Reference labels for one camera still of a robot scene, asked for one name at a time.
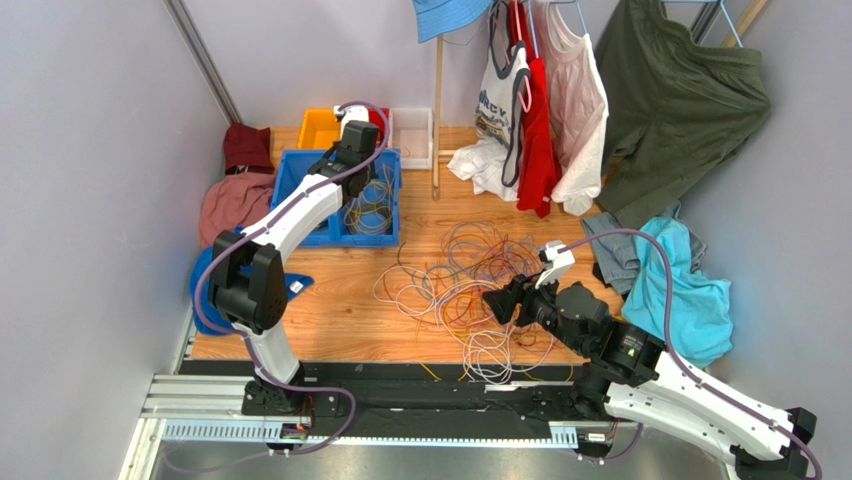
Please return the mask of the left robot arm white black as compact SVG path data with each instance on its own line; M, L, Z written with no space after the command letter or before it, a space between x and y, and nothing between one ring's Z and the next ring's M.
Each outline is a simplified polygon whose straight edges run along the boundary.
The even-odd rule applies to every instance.
M346 123L341 139L313 163L280 205L241 232L224 231L212 250L199 292L232 325L247 347L259 379L287 392L306 392L301 363L279 322L288 304L284 265L299 244L369 183L384 147L380 129Z

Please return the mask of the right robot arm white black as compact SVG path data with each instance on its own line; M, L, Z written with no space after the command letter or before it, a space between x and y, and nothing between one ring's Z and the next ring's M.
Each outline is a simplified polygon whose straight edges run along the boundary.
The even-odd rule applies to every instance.
M537 288L518 275L482 299L499 324L537 324L586 358L568 395L569 410L582 419L641 423L701 448L740 479L804 479L816 470L805 454L813 413L734 391L659 338L615 319L581 283Z

